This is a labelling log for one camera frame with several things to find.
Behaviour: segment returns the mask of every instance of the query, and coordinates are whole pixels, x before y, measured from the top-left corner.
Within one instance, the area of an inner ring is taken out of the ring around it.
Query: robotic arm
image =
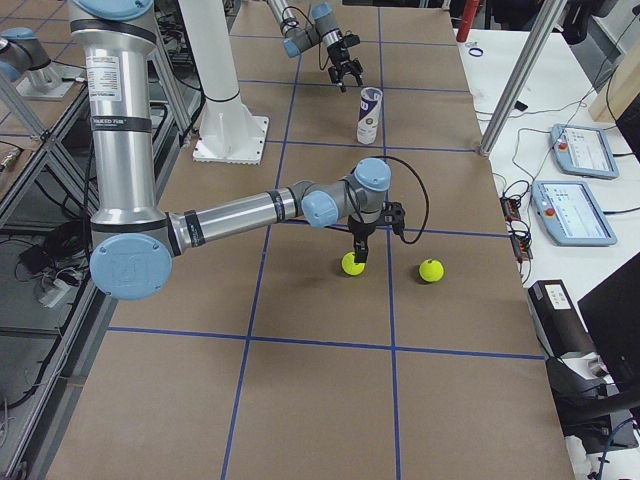
[[[33,88],[40,92],[62,83],[35,33],[28,28],[10,28],[0,33],[0,73],[14,82],[24,72]]]
[[[362,86],[362,65],[357,58],[352,60],[349,56],[349,47],[358,45],[360,38],[352,33],[342,34],[328,3],[315,5],[311,9],[311,18],[315,24],[304,27],[295,16],[296,9],[289,6],[286,0],[267,0],[267,3],[285,37],[284,48],[289,57],[297,57],[322,42],[332,63],[329,67],[331,83],[346,92],[343,79],[345,75],[353,75],[358,86]]]
[[[150,296],[166,283],[172,257],[301,214],[314,227],[351,216],[356,261],[366,261],[366,238],[391,224],[396,205],[384,202],[391,172],[376,158],[331,185],[303,181],[199,212],[160,211],[146,62],[155,47],[153,0],[72,0],[69,7],[72,35],[87,57],[100,199],[91,218],[90,268],[98,288],[119,299]]]

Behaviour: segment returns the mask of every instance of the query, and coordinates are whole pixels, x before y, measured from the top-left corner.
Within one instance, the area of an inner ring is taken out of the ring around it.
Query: blue joint cap
[[[331,195],[321,190],[314,190],[304,196],[302,211],[309,225],[315,228],[327,227],[338,221],[338,205]]]
[[[391,186],[391,169],[379,158],[360,160],[354,176],[360,185],[374,192],[386,192]]]
[[[318,20],[319,18],[330,15],[332,12],[333,9],[331,8],[331,6],[327,2],[322,2],[318,5],[315,5],[311,9],[311,18],[313,18],[314,20]]]
[[[94,17],[116,22],[135,20],[153,8],[153,0],[73,0],[73,2]]]
[[[91,278],[104,293],[119,300],[139,300],[167,283],[171,255],[149,235],[123,233],[98,245],[89,266]]]
[[[1,36],[6,38],[7,40],[37,40],[36,34],[27,27],[15,27],[8,28],[4,32],[0,33]]]
[[[284,45],[284,51],[287,52],[287,55],[289,55],[289,58],[294,58],[300,55],[300,49],[298,48],[296,43],[290,38],[285,38],[282,44]]]
[[[10,82],[15,82],[20,78],[21,73],[7,62],[0,61],[0,73]]]

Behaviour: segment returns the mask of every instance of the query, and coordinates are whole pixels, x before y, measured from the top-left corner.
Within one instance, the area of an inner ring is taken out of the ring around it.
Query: white canister
[[[382,90],[373,87],[362,89],[358,117],[358,142],[369,145],[376,140],[381,106]]]

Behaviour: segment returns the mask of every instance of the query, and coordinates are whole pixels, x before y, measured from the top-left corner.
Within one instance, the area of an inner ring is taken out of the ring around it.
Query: tennis ball
[[[442,263],[433,258],[429,258],[420,264],[420,278],[425,282],[435,283],[444,277],[444,267]]]
[[[360,275],[364,272],[366,263],[356,263],[356,254],[353,252],[345,253],[342,257],[342,270],[347,275]]]

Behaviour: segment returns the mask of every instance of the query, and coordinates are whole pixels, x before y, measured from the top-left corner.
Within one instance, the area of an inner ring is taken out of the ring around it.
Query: red tube
[[[458,35],[456,36],[457,42],[466,42],[469,36],[469,30],[473,24],[473,19],[476,18],[476,12],[480,0],[467,0],[467,4],[464,6],[464,13],[462,14],[462,22],[458,28]]]

